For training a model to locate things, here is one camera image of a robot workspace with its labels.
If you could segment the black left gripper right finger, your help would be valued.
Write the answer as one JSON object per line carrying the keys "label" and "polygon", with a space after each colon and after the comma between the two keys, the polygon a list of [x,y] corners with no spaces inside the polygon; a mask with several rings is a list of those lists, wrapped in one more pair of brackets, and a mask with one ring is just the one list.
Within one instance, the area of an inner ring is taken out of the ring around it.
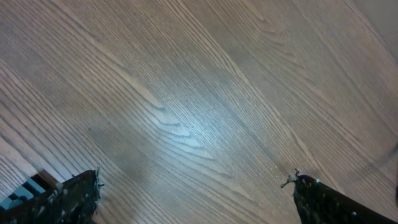
{"label": "black left gripper right finger", "polygon": [[280,187],[290,183],[302,224],[397,224],[299,170]]}

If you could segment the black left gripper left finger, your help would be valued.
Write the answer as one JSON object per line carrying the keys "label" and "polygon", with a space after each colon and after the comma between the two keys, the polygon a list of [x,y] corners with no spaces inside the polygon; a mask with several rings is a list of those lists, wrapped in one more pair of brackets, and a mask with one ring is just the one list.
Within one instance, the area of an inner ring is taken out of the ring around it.
{"label": "black left gripper left finger", "polygon": [[1,224],[93,224],[100,202],[98,170],[86,170],[9,210]]}

